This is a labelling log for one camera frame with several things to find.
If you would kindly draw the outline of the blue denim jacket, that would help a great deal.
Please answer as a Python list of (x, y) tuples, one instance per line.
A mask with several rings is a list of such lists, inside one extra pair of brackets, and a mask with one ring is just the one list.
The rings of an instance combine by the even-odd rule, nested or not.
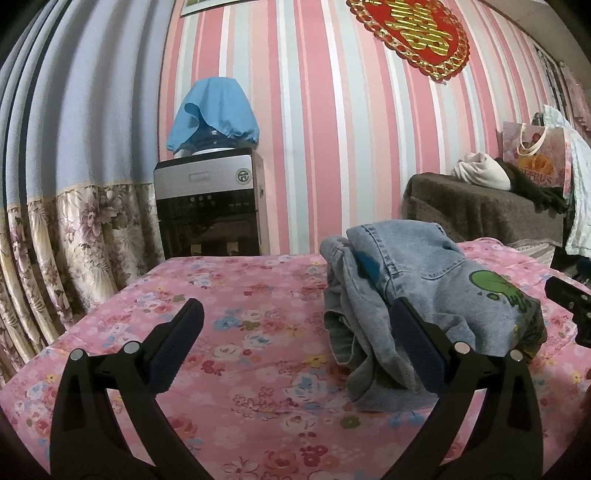
[(328, 263), (325, 329), (356, 409), (396, 413), (436, 400), (394, 336), (389, 309), (399, 298), (451, 342), (484, 355), (518, 349), (533, 359), (547, 339), (539, 300), (468, 259), (437, 223), (352, 227), (322, 241), (320, 253)]

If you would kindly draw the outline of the white quilted blanket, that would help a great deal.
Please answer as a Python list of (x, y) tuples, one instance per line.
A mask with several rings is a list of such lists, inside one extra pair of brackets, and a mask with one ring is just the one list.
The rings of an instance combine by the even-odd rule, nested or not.
[(569, 255), (590, 257), (590, 145), (556, 108), (543, 107), (544, 123), (565, 131), (571, 153), (572, 225), (564, 249)]

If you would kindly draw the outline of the patterned sofa cover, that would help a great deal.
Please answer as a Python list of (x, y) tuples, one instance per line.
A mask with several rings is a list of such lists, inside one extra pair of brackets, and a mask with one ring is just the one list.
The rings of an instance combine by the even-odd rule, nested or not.
[(563, 248), (549, 239), (523, 239), (511, 243), (510, 247), (557, 270), (562, 270), (566, 264), (562, 257)]

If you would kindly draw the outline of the black garment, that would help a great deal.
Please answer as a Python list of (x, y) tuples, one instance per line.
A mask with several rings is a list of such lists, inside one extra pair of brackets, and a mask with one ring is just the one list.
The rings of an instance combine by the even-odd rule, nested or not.
[(514, 164), (504, 162), (500, 157), (496, 158), (495, 161), (507, 174), (510, 180), (511, 192), (531, 200), (538, 210), (553, 210), (558, 214), (567, 212), (568, 204), (559, 187), (540, 186)]

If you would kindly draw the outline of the brown blanket covered furniture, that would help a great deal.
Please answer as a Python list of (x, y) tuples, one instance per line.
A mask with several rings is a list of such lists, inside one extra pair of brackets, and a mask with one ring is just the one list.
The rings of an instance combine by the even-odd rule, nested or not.
[(416, 174), (403, 199), (406, 219), (435, 222), (454, 242), (494, 238), (505, 245), (531, 240), (563, 244), (564, 217), (522, 196), (465, 183), (453, 176)]

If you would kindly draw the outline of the pink floral gift bag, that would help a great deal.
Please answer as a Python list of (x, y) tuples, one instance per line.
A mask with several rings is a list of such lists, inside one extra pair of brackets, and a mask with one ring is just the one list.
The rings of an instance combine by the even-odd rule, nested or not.
[(564, 128), (505, 121), (502, 145), (504, 162), (515, 165), (536, 185), (570, 195), (571, 151)]

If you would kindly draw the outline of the white folded garment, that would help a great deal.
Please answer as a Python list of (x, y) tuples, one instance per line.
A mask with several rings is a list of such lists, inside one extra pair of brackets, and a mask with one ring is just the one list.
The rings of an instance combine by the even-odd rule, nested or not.
[(511, 190), (511, 181), (502, 166), (486, 153), (467, 153), (452, 169), (452, 175), (471, 185), (501, 191)]

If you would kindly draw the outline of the pink floral bed sheet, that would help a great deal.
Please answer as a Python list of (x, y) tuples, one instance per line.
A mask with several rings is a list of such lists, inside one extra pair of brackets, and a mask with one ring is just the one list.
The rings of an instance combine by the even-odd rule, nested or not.
[[(579, 284), (494, 240), (458, 245), (466, 257), (539, 300), (547, 339), (528, 367), (541, 418), (539, 479), (590, 475), (590, 347), (573, 314), (549, 300), (546, 281)], [(114, 354), (143, 341), (184, 303), (204, 307), (204, 327), (170, 388), (156, 401), (204, 467), (203, 479), (392, 479), (391, 467), (435, 402), (396, 413), (356, 409), (348, 370), (325, 329), (328, 263), (318, 256), (197, 257), (164, 262), (41, 352), (1, 390), (1, 458), (10, 479), (50, 472), (53, 409), (69, 354)], [(120, 394), (108, 393), (132, 454), (150, 458)], [(485, 393), (475, 393), (445, 459), (463, 452)]]

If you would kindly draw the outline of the pink window curtain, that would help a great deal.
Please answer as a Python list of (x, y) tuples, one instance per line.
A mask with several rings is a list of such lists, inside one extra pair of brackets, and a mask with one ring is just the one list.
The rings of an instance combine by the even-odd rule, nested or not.
[(590, 139), (590, 106), (587, 103), (583, 86), (563, 61), (559, 62), (559, 66), (566, 82), (574, 122), (583, 135)]

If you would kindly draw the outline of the silver black water dispenser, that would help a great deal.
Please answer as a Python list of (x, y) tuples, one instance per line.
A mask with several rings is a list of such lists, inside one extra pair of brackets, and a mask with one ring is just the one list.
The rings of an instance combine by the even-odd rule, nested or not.
[(164, 257), (270, 254), (263, 158), (252, 148), (214, 149), (154, 169)]

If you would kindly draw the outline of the floral blue curtain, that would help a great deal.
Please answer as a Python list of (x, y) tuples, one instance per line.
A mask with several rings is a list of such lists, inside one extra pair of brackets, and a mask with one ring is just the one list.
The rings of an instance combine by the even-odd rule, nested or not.
[(163, 258), (170, 1), (31, 1), (1, 35), (1, 378)]

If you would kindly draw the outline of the blue cloth cover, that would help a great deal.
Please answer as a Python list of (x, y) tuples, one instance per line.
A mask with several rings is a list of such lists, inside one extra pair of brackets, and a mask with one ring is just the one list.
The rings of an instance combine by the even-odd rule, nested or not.
[(259, 123), (242, 86), (228, 77), (197, 80), (184, 96), (166, 149), (197, 151), (221, 139), (229, 145), (259, 144)]

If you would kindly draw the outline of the red gold wall ornament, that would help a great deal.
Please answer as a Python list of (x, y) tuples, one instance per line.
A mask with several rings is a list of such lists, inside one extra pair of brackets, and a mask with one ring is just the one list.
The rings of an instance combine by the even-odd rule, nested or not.
[(440, 1), (359, 0), (346, 5), (363, 27), (437, 83), (457, 76), (469, 61), (467, 33)]

